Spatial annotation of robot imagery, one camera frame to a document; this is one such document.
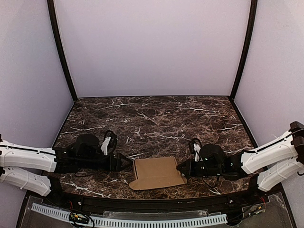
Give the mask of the brown cardboard box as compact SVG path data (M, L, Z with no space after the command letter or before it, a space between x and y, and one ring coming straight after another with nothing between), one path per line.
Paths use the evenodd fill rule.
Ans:
M176 169L174 157L136 159L133 162L134 181L132 190L152 190L187 183L187 179Z

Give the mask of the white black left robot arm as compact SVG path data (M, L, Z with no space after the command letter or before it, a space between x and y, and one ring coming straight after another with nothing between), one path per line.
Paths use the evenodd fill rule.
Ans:
M35 148L0 141L0 181L35 192L43 197L62 193L60 181L28 171L37 169L50 173L76 173L81 169L122 171L133 161L115 153L117 136L108 130L104 140L83 134L67 147Z

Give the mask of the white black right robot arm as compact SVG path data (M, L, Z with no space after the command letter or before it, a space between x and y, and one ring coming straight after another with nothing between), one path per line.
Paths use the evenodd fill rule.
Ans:
M227 156L219 145L202 145L197 138L189 141L189 149L194 158L176 167L186 177L215 176L237 181L270 165L270 169L250 179L251 189L267 192L304 169L304 125L294 121L277 139L232 156Z

